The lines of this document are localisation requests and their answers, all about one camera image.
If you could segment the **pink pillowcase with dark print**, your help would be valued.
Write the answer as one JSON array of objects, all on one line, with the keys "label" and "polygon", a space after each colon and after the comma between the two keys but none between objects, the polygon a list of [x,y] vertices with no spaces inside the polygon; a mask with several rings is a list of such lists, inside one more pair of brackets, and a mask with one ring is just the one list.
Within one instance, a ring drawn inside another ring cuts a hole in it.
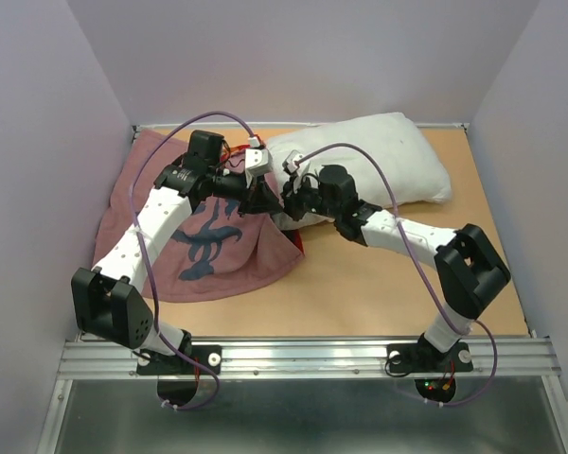
[{"label": "pink pillowcase with dark print", "polygon": [[[142,131],[118,176],[99,225],[94,258],[105,256],[132,223],[158,173],[187,144]],[[152,266],[158,295],[171,303],[218,300],[263,288],[304,258],[268,215],[238,213],[238,202],[209,198],[173,234]]]}]

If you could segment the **white pillow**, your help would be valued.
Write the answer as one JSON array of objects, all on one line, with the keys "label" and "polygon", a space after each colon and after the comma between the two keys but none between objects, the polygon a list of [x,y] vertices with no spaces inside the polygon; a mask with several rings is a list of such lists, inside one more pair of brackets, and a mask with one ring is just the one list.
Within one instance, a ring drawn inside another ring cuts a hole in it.
[{"label": "white pillow", "polygon": [[304,166],[315,176],[325,165],[343,166],[359,198],[383,208],[391,200],[378,172],[382,171],[399,205],[426,201],[446,203],[453,196],[446,168],[413,121],[403,113],[381,113],[293,131],[267,139],[279,189],[289,180],[283,162],[293,151],[307,155],[334,143],[355,145],[378,164],[349,148],[334,148],[309,159]]}]

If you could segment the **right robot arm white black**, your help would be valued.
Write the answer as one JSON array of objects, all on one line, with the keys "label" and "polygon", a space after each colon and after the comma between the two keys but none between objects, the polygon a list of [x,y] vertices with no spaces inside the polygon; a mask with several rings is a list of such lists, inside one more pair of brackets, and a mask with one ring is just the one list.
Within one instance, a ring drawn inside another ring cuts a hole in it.
[{"label": "right robot arm white black", "polygon": [[348,241],[404,254],[418,270],[423,266],[436,270],[443,294],[436,300],[435,320],[387,367],[397,376],[436,371],[510,282],[510,271],[487,235],[473,224],[457,230],[433,227],[363,201],[343,166],[323,166],[314,177],[295,161],[283,167],[289,176],[282,190],[289,217],[329,218]]}]

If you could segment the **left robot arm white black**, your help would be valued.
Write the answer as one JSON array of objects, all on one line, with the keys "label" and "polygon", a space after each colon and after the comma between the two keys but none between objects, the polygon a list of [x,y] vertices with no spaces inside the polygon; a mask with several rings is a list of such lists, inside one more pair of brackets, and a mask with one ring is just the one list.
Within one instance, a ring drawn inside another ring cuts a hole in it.
[{"label": "left robot arm white black", "polygon": [[191,336],[159,320],[159,307],[148,306],[142,291],[157,290],[152,266],[175,231],[209,197],[237,201],[243,214],[266,214],[279,206],[265,180],[271,156],[250,133],[240,172],[225,167],[225,139],[194,131],[186,151],[156,176],[132,224],[92,269],[78,269],[71,280],[79,329],[129,350],[149,350],[170,372],[191,363]]}]

